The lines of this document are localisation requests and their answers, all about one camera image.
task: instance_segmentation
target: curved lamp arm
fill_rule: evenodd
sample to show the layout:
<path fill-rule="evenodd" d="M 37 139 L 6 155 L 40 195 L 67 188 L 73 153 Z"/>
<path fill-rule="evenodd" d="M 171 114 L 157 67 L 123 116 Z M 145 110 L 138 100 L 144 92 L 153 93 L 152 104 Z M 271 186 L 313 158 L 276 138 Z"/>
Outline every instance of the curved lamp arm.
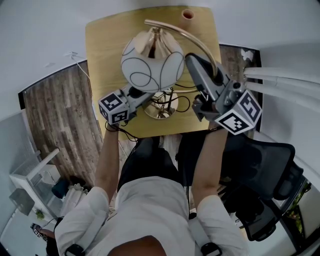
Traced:
<path fill-rule="evenodd" d="M 210 52 L 208 47 L 203 42 L 201 42 L 198 38 L 196 38 L 194 35 L 190 34 L 189 32 L 187 32 L 179 27 L 176 27 L 174 25 L 170 25 L 170 24 L 155 21 L 155 20 L 146 19 L 144 21 L 144 24 L 150 25 L 153 27 L 157 27 L 157 28 L 161 28 L 161 29 L 170 30 L 170 31 L 176 32 L 176 33 L 182 35 L 183 37 L 189 39 L 196 46 L 198 46 L 205 53 L 205 55 L 209 58 L 211 65 L 212 65 L 213 78 L 215 78 L 217 76 L 218 68 L 217 68 L 214 56 L 212 55 L 212 53 Z"/>

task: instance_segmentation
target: white lamp shade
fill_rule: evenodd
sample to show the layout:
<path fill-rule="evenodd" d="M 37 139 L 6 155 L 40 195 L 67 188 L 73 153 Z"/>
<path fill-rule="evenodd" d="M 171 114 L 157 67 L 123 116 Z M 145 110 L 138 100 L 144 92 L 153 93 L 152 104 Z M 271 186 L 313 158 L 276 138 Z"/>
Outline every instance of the white lamp shade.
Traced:
<path fill-rule="evenodd" d="M 166 58 L 149 58 L 138 53 L 134 40 L 131 40 L 121 58 L 121 69 L 126 80 L 143 92 L 156 93 L 169 89 L 180 79 L 185 66 L 184 53 L 177 41 L 174 41 L 173 49 Z"/>

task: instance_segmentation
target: table top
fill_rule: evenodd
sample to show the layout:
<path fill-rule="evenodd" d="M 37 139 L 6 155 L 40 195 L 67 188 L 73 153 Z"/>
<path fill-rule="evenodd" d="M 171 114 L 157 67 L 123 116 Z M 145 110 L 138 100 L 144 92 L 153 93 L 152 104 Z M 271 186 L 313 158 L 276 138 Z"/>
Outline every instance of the table top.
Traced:
<path fill-rule="evenodd" d="M 98 100 L 116 89 L 125 87 L 128 82 L 121 70 L 122 52 L 127 43 L 140 31 L 148 30 L 150 27 L 144 24 L 145 19 L 179 25 L 181 13 L 184 9 L 194 12 L 194 18 L 188 32 L 199 38 L 212 52 L 214 58 L 221 62 L 220 48 L 213 13 L 210 8 L 194 6 L 163 6 L 126 11 L 88 23 L 85 27 L 85 45 L 92 99 L 95 112 L 98 115 L 102 134 L 105 134 L 106 120 L 100 114 Z M 193 52 L 203 54 L 192 42 L 181 35 L 171 32 L 180 44 L 184 54 Z M 193 81 L 186 68 L 178 84 L 193 87 Z M 189 98 L 191 104 L 198 92 L 179 93 L 179 96 Z M 178 111 L 188 107 L 185 98 L 179 98 Z M 138 138 L 153 137 L 160 135 L 179 134 L 193 131 L 205 130 L 208 121 L 198 120 L 196 114 L 190 107 L 186 112 L 175 112 L 171 117 L 157 120 L 149 117 L 141 107 L 137 110 L 137 117 L 129 121 L 125 130 Z M 119 139 L 127 139 L 122 132 Z"/>

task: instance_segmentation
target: brass lamp base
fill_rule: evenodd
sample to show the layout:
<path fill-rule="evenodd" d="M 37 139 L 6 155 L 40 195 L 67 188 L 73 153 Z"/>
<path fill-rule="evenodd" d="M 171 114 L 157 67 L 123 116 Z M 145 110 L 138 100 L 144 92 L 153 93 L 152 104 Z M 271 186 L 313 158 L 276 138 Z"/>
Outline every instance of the brass lamp base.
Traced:
<path fill-rule="evenodd" d="M 178 108 L 178 95 L 176 93 L 157 92 L 146 104 L 142 105 L 144 112 L 154 119 L 167 119 Z"/>

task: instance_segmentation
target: shoulder strap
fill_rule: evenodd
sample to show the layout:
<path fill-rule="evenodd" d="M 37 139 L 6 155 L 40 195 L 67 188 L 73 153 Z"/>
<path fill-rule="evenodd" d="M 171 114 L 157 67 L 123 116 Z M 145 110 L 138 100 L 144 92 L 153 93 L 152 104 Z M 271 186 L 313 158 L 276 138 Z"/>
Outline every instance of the shoulder strap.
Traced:
<path fill-rule="evenodd" d="M 202 255 L 204 256 L 220 256 L 222 255 L 221 249 L 213 242 L 210 241 L 204 228 L 202 227 L 197 217 L 188 221 L 191 235 L 199 246 Z"/>
<path fill-rule="evenodd" d="M 89 228 L 85 231 L 83 236 L 77 243 L 72 244 L 69 246 L 64 255 L 65 256 L 84 256 L 85 251 L 88 249 L 90 244 L 96 238 L 97 234 L 105 224 L 108 218 L 108 214 L 100 210 L 94 220 L 91 222 Z"/>

